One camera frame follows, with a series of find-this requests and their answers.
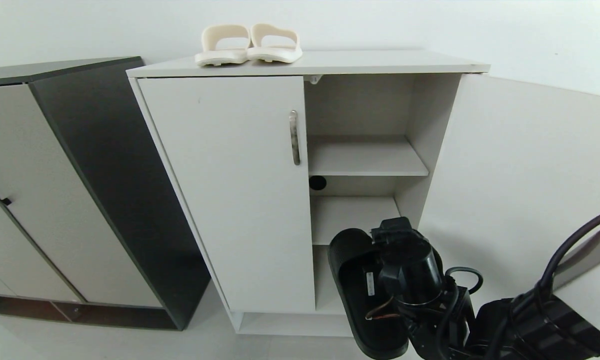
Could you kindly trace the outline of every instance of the slipper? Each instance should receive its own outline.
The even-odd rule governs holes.
[[[329,265],[357,346],[370,358],[388,360],[409,347],[400,317],[366,320],[366,314],[390,299],[377,283],[378,248],[359,228],[341,231],[329,245]]]
[[[222,39],[245,38],[249,42],[244,48],[217,49]],[[202,32],[202,52],[195,55],[198,66],[220,66],[221,64],[242,64],[247,61],[247,49],[250,46],[249,29],[242,25],[213,25]]]
[[[262,39],[270,35],[289,38],[295,45],[262,46]],[[279,29],[268,23],[257,23],[251,28],[251,41],[254,47],[247,51],[249,60],[292,63],[302,56],[300,40],[293,30]]]

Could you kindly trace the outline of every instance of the black slipper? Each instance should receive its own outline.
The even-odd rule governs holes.
[[[407,351],[409,338],[400,317],[364,319],[369,310],[389,299],[382,287],[375,284],[380,270],[377,252],[369,235],[359,228],[349,228],[331,241],[329,264],[357,346],[370,358],[389,360]]]

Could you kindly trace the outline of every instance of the white slipper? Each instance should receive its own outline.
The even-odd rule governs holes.
[[[295,45],[262,46],[262,39],[269,35],[289,38]],[[268,23],[257,23],[251,28],[251,41],[254,47],[247,50],[249,60],[292,63],[302,56],[300,39],[293,30],[279,29]]]
[[[222,39],[245,38],[249,41],[244,48],[217,49]],[[247,61],[247,48],[250,46],[249,29],[242,25],[213,25],[202,32],[202,52],[195,55],[198,66],[221,64],[242,64]]]

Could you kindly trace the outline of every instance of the cable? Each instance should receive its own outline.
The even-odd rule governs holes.
[[[582,225],[578,230],[572,233],[566,240],[560,245],[558,250],[556,250],[549,263],[546,265],[544,269],[544,273],[542,273],[542,277],[538,280],[536,287],[539,287],[540,291],[546,290],[550,287],[553,282],[553,275],[555,271],[558,269],[562,258],[566,255],[566,253],[573,248],[573,246],[578,243],[579,240],[582,239],[586,234],[590,233],[591,230],[600,226],[600,214],[588,221],[588,223]],[[529,306],[534,300],[534,291],[529,290],[525,294],[521,296],[521,300],[518,303],[513,303],[511,306],[511,317],[514,319],[517,315],[519,315],[527,306]],[[493,338],[489,344],[489,347],[485,353],[485,360],[496,360],[496,354],[499,353],[499,348],[502,344],[502,338],[506,331],[506,325],[508,324],[508,317],[503,319],[498,325],[497,329],[494,332]]]
[[[453,309],[458,303],[458,297],[460,297],[460,291],[458,291],[458,286],[455,284],[455,281],[453,281],[453,278],[451,278],[450,283],[453,284],[453,296],[451,297],[451,302],[446,308],[444,316],[442,317],[440,323],[437,325],[437,331],[435,332],[435,346],[437,347],[437,352],[444,360],[449,360],[449,357],[446,355],[444,349],[442,349],[442,335],[444,335],[446,326],[448,325],[449,320],[451,319],[451,314],[453,314]]]
[[[391,298],[389,300],[387,300],[385,303],[383,303],[380,306],[374,307],[373,309],[371,309],[370,312],[367,312],[366,315],[364,316],[364,319],[366,319],[367,321],[375,321],[378,319],[388,319],[388,318],[398,318],[400,317],[400,314],[385,314],[385,315],[378,315],[378,316],[373,316],[373,314],[377,313],[378,311],[386,308],[387,305],[389,305],[391,303],[391,301],[393,300],[393,296],[391,296]]]
[[[549,264],[547,264],[544,273],[542,274],[542,278],[540,278],[539,285],[540,289],[544,290],[549,287],[551,282],[553,281],[553,274],[556,269],[558,269],[558,265],[560,264],[562,258],[566,255],[570,248],[572,248],[582,237],[588,234],[591,230],[600,225],[600,214],[591,219],[588,223],[584,224],[576,230],[571,236],[569,236],[558,248],[558,250],[551,256],[551,260],[549,260]]]
[[[452,273],[458,272],[458,271],[459,272],[461,272],[461,271],[462,272],[470,272],[471,274],[478,276],[478,283],[476,283],[476,285],[469,290],[469,294],[473,294],[473,293],[477,292],[482,287],[482,284],[484,283],[484,278],[482,277],[482,274],[479,271],[477,271],[476,269],[473,269],[473,268],[467,268],[466,266],[465,267],[464,266],[462,266],[462,267],[454,266],[452,268],[446,269],[446,272],[444,272],[444,276],[451,276]]]

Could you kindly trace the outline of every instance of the floor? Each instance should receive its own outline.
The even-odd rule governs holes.
[[[366,360],[352,338],[235,335],[210,285],[184,332],[0,316],[0,360]],[[406,353],[401,359],[419,359]]]

